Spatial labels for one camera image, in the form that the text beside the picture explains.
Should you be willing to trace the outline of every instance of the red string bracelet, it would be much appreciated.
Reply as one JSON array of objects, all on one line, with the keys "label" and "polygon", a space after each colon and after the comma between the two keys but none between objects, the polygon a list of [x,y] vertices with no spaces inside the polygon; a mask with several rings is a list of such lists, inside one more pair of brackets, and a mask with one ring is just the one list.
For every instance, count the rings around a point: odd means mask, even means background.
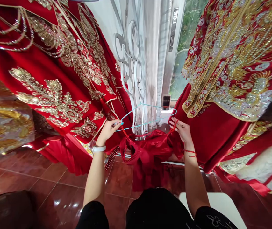
[{"label": "red string bracelet", "polygon": [[185,149],[184,151],[189,152],[189,153],[194,153],[194,156],[189,156],[189,155],[188,155],[188,157],[196,157],[196,155],[197,155],[197,154],[195,153],[195,151],[186,150],[186,149]]}]

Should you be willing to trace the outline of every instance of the glass pane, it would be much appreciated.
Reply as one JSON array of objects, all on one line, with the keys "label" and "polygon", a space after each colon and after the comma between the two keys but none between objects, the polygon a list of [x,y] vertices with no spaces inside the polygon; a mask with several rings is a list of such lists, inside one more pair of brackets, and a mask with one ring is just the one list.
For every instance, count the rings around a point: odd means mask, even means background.
[{"label": "glass pane", "polygon": [[170,84],[171,100],[178,100],[188,83],[182,76],[182,67],[187,57],[190,43],[193,39],[197,24],[208,0],[186,0],[180,38],[178,42],[172,80]]}]

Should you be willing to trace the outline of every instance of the red tile floor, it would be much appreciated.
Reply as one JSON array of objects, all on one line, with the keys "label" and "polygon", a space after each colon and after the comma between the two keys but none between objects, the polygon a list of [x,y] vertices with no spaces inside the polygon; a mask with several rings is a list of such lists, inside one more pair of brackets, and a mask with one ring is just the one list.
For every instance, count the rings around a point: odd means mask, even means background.
[{"label": "red tile floor", "polygon": [[[165,188],[185,191],[184,171],[170,171]],[[86,175],[75,176],[61,163],[51,164],[36,151],[23,149],[0,161],[0,194],[28,190],[37,212],[36,228],[75,228],[82,210]],[[208,192],[224,192],[234,201],[248,229],[272,228],[272,195],[261,197],[247,184],[223,183],[203,175]],[[116,157],[105,173],[105,212],[110,228],[124,228],[125,212],[140,195],[132,191],[132,167]]]}]

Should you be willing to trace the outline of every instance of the forearm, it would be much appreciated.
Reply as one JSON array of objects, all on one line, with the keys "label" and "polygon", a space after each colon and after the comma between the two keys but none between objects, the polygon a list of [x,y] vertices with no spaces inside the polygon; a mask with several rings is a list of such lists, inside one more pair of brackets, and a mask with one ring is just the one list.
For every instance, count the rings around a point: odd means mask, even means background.
[{"label": "forearm", "polygon": [[[185,150],[195,152],[192,141],[190,143],[185,143]],[[202,178],[199,165],[197,163],[197,158],[193,156],[194,153],[185,151],[186,198],[189,210],[194,218],[196,211],[198,210],[199,207],[210,205],[208,201],[204,180]]]},{"label": "forearm", "polygon": [[[97,141],[96,145],[104,146],[105,143]],[[104,152],[95,152],[87,176],[84,206],[93,200],[104,204],[104,186]]]}]

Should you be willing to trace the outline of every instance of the black clothing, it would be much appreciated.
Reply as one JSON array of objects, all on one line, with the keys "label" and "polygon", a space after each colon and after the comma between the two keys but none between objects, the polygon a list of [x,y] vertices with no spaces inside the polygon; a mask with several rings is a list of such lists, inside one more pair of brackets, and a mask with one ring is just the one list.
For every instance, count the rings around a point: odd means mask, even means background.
[{"label": "black clothing", "polygon": [[[92,201],[85,205],[76,229],[109,228],[104,207]],[[185,206],[164,188],[147,189],[133,201],[126,213],[126,228],[216,229],[236,226],[217,210],[200,207],[192,220]]]}]

